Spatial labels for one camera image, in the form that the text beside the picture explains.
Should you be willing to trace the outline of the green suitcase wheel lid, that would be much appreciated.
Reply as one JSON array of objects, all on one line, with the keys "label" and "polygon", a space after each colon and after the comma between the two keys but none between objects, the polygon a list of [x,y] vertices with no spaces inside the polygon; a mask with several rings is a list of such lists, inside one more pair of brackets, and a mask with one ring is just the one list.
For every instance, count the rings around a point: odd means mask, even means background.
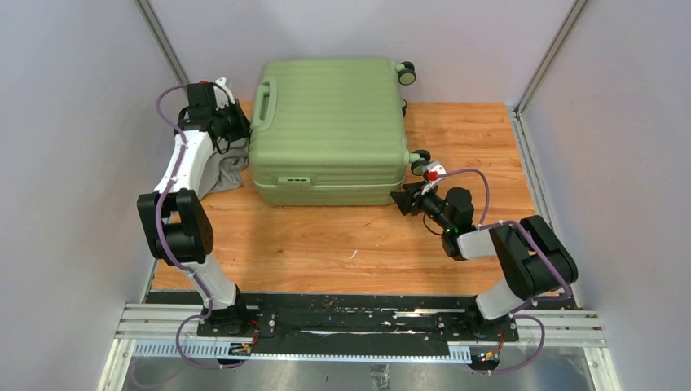
[{"label": "green suitcase wheel lid", "polygon": [[410,157],[410,171],[414,176],[422,176],[425,167],[430,162],[431,154],[425,149],[419,149],[411,152]]}]

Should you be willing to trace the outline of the green suitcase blue lining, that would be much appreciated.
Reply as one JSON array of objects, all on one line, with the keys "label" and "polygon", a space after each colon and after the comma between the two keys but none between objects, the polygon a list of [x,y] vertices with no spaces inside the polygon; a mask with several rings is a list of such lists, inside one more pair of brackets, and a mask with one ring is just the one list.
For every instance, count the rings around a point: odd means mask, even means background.
[{"label": "green suitcase blue lining", "polygon": [[264,65],[249,167],[274,206],[388,204],[410,166],[390,59],[284,59]]}]

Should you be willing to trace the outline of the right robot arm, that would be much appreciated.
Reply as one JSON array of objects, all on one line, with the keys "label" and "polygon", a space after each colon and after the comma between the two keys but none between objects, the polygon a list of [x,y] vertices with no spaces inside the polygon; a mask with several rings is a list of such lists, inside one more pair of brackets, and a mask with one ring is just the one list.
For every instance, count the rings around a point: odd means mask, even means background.
[{"label": "right robot arm", "polygon": [[481,226],[473,221],[471,192],[453,187],[445,197],[425,190],[423,182],[403,185],[390,194],[404,216],[423,214],[441,227],[445,254],[455,261],[494,257],[503,276],[492,288],[476,295],[464,310],[461,325],[476,340],[495,333],[498,323],[540,301],[572,296],[579,272],[565,245],[543,217]]}]

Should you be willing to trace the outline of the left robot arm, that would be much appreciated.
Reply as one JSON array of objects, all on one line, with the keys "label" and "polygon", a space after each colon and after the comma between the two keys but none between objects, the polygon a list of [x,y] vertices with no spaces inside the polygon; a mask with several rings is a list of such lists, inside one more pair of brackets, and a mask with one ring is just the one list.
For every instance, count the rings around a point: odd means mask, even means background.
[{"label": "left robot arm", "polygon": [[241,187],[250,123],[226,78],[180,88],[187,106],[176,121],[161,116],[173,129],[174,150],[154,190],[138,197],[137,210],[154,258],[181,270],[200,294],[200,324],[241,336],[249,328],[249,312],[213,254],[213,228],[201,201]]}]

